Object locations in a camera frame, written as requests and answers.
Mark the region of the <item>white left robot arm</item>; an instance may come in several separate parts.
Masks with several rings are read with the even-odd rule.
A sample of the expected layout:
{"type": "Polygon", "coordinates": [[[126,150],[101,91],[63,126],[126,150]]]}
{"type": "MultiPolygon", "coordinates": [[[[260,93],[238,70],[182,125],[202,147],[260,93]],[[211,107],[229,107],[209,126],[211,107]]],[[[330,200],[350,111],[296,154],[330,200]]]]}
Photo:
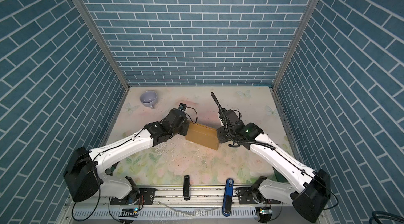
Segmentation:
{"type": "Polygon", "coordinates": [[[91,150],[85,147],[74,150],[63,173],[73,202],[80,203],[99,194],[124,200],[127,205],[139,203],[141,192],[131,177],[114,178],[105,171],[137,152],[165,143],[176,135],[185,136],[191,123],[187,108],[180,104],[162,120],[149,123],[115,143],[91,150]]]}

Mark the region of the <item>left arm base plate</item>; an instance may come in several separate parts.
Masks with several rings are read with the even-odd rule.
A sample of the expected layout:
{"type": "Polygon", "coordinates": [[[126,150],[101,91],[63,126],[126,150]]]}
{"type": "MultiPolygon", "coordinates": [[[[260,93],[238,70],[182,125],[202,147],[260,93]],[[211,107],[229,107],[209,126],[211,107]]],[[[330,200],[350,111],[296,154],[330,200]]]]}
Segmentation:
{"type": "Polygon", "coordinates": [[[140,188],[132,190],[123,199],[112,197],[109,201],[112,206],[147,206],[152,205],[155,198],[155,188],[140,188]]]}

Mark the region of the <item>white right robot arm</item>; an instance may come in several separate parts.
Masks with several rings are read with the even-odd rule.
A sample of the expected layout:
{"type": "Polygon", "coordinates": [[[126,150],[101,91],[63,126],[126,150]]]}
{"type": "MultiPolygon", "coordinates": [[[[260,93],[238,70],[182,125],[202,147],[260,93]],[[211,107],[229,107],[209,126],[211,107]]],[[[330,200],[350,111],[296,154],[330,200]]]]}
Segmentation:
{"type": "Polygon", "coordinates": [[[217,129],[220,143],[232,148],[245,147],[268,162],[286,180],[286,183],[258,179],[254,184],[259,199],[274,199],[292,205],[307,221],[315,223],[328,208],[331,177],[324,170],[314,170],[276,145],[256,124],[244,124],[241,113],[223,108],[215,94],[211,94],[218,107],[221,127],[217,129]]]}

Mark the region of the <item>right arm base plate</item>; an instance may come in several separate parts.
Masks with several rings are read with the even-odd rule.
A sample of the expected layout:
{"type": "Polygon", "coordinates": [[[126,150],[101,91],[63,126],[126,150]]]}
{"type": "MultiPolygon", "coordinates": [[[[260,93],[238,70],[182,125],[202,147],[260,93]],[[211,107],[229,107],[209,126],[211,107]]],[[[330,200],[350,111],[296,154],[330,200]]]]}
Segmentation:
{"type": "Polygon", "coordinates": [[[269,204],[281,204],[280,201],[273,200],[273,199],[266,199],[264,196],[259,192],[258,189],[254,189],[252,187],[238,187],[235,188],[235,194],[238,198],[240,205],[269,205],[269,204]]]}

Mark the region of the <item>brown cardboard box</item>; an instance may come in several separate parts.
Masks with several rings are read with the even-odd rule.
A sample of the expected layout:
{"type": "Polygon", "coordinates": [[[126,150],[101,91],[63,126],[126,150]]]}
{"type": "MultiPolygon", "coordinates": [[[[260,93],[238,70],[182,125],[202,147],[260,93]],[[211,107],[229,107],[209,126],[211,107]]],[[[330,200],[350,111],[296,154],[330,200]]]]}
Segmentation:
{"type": "Polygon", "coordinates": [[[190,124],[185,139],[213,150],[219,149],[216,129],[201,124],[190,124]]]}

